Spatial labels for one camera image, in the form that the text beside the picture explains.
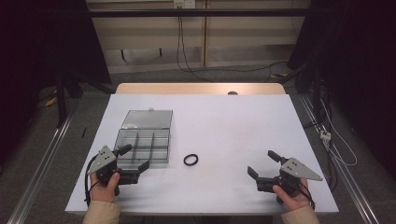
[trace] hand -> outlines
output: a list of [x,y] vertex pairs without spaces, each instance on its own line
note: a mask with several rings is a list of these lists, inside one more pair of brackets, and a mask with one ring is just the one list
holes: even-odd
[[111,176],[110,180],[108,181],[107,186],[98,182],[99,179],[96,173],[91,174],[90,179],[91,179],[91,186],[97,183],[91,189],[92,200],[106,202],[106,203],[113,203],[114,199],[116,198],[114,190],[117,184],[119,183],[120,174],[114,173],[113,176]]
[[[306,179],[301,179],[301,184],[306,186],[300,186],[300,189],[308,194],[308,181]],[[298,195],[294,197],[290,197],[280,186],[274,185],[273,186],[274,193],[285,203],[285,205],[289,208],[290,211],[306,207],[310,204],[310,201],[300,192]]]

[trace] sleeve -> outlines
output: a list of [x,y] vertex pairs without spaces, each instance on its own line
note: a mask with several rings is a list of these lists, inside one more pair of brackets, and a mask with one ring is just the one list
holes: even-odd
[[116,203],[92,201],[82,223],[118,224],[120,211],[120,206]]
[[302,207],[281,216],[285,224],[319,224],[318,217],[311,206]]

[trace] transparent compartment box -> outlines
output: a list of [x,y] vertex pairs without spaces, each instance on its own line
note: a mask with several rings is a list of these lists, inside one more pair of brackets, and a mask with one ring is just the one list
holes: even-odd
[[122,123],[115,149],[131,144],[132,150],[118,157],[120,166],[169,162],[172,110],[130,110]]

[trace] black ring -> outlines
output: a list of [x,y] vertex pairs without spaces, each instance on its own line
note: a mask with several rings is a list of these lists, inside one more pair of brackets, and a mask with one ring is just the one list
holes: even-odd
[[[189,157],[195,157],[195,161],[192,162],[192,163],[187,163],[187,162],[186,162],[186,159],[188,159]],[[198,163],[198,156],[197,156],[196,154],[190,154],[190,155],[188,155],[188,156],[186,156],[186,157],[184,158],[184,164],[186,164],[186,165],[188,165],[188,166],[195,165],[196,163]]]

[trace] white tabletop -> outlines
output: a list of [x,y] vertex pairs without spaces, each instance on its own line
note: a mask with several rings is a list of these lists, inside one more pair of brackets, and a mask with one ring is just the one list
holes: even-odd
[[[288,95],[112,95],[65,211],[83,214],[88,161],[103,145],[113,149],[129,110],[173,110],[169,163],[151,164],[137,185],[120,186],[122,212],[140,216],[274,215],[286,209],[273,193],[258,192],[248,175],[279,175],[273,150],[321,172]],[[186,166],[195,153],[199,162]],[[325,181],[309,181],[317,213],[338,208]]]

